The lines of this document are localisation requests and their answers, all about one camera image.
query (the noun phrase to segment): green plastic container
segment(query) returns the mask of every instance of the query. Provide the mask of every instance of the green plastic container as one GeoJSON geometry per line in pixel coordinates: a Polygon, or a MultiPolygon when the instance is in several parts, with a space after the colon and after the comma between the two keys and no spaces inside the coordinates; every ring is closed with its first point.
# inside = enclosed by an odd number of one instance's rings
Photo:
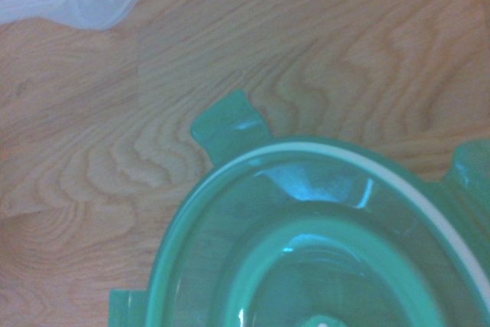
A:
{"type": "Polygon", "coordinates": [[[490,326],[490,141],[427,183],[366,149],[270,135],[243,91],[191,129],[215,169],[109,327],[490,326]]]}

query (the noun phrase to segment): wooden surface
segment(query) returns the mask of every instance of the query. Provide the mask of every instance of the wooden surface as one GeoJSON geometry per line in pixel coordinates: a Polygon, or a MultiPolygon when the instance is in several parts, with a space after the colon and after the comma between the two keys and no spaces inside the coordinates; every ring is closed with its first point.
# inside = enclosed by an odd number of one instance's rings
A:
{"type": "Polygon", "coordinates": [[[0,27],[0,325],[105,326],[211,168],[194,119],[243,88],[273,134],[425,179],[490,138],[490,0],[140,0],[119,25],[0,27]]]}

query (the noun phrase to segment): wooden table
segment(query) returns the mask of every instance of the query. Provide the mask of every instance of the wooden table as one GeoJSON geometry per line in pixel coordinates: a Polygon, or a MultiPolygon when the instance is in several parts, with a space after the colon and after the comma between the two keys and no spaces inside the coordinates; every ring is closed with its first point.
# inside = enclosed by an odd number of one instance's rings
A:
{"type": "Polygon", "coordinates": [[[194,119],[244,89],[276,136],[428,180],[490,138],[490,0],[140,0],[108,31],[0,27],[0,325],[106,326],[212,166],[194,119]]]}

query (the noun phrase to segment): green plastic lid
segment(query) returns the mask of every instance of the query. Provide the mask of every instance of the green plastic lid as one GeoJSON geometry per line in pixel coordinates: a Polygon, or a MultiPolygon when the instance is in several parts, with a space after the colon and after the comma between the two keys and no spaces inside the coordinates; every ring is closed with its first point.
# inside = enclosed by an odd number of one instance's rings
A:
{"type": "Polygon", "coordinates": [[[192,134],[216,169],[148,290],[112,291],[109,326],[490,326],[488,141],[428,184],[344,142],[273,138],[242,91],[192,134]]]}

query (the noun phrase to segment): wood grain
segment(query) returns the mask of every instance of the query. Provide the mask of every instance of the wood grain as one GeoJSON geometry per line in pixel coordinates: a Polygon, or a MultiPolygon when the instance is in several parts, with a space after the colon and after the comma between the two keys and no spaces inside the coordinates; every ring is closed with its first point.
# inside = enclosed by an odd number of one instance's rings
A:
{"type": "Polygon", "coordinates": [[[116,27],[0,27],[0,325],[105,326],[211,163],[195,118],[243,88],[273,134],[428,180],[490,138],[490,0],[140,0],[116,27]]]}

